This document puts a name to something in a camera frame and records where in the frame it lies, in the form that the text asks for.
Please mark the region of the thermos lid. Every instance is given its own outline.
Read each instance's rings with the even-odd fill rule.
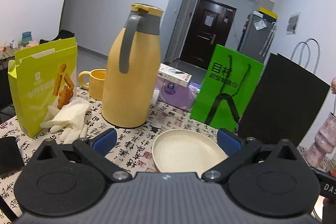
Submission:
[[[145,10],[149,15],[154,15],[157,17],[161,17],[163,14],[163,10],[153,7],[153,6],[140,4],[140,3],[133,3],[131,5],[131,11],[138,12],[139,9]]]

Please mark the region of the table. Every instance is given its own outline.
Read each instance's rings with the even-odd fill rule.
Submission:
[[[111,127],[101,116],[101,101],[89,97],[88,91],[83,88],[77,88],[77,95],[92,104],[91,110],[86,112],[85,117],[88,125],[87,138],[94,138]],[[190,119],[189,116],[190,113],[163,102],[157,102],[155,106],[151,105],[149,117],[143,126],[136,129],[116,129],[118,142],[106,155],[106,158],[134,176],[136,172],[157,172],[152,157],[152,144],[154,139],[163,131],[183,128],[201,133],[217,142],[217,129]],[[45,128],[31,139],[21,131],[16,117],[0,124],[0,138],[16,137],[25,164],[44,139],[52,138],[60,143],[58,136],[61,133],[62,131],[58,134],[52,134],[49,129]],[[298,150],[302,155],[305,153],[303,147],[298,147]],[[325,170],[328,161],[328,158],[325,158],[318,169]],[[19,174],[20,170],[16,170],[0,176],[0,195],[17,215],[20,215],[21,211],[13,194],[13,187]],[[9,220],[0,211],[0,224],[7,224],[8,222]]]
[[[19,48],[6,47],[6,50],[3,52],[2,58],[0,58],[0,62],[1,62],[1,60],[6,60],[8,58],[14,57],[15,52],[17,52],[18,50],[19,50]]]

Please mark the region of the door lock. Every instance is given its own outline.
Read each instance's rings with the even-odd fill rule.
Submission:
[[[212,37],[212,39],[211,39],[210,45],[213,45],[215,39],[216,39],[216,35],[214,34],[213,37]]]

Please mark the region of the white latex glove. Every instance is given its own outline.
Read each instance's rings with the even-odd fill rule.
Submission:
[[[55,133],[62,128],[65,130],[59,137],[65,144],[72,143],[78,137],[86,137],[88,126],[84,123],[85,112],[91,109],[91,104],[80,97],[75,97],[68,105],[61,110],[53,106],[48,106],[52,120],[40,124],[41,128],[51,128],[50,132]]]
[[[76,97],[69,104],[62,107],[53,118],[54,125],[68,123],[73,129],[82,131],[84,126],[85,112],[91,109],[91,104],[80,97]]]

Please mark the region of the gray thermos handle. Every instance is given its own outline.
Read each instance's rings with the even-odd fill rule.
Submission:
[[[121,43],[120,56],[119,56],[119,71],[123,74],[128,73],[129,55],[131,53],[133,38],[135,32],[137,31],[140,19],[142,19],[141,16],[132,15],[127,20],[126,30],[124,33],[123,41]]]

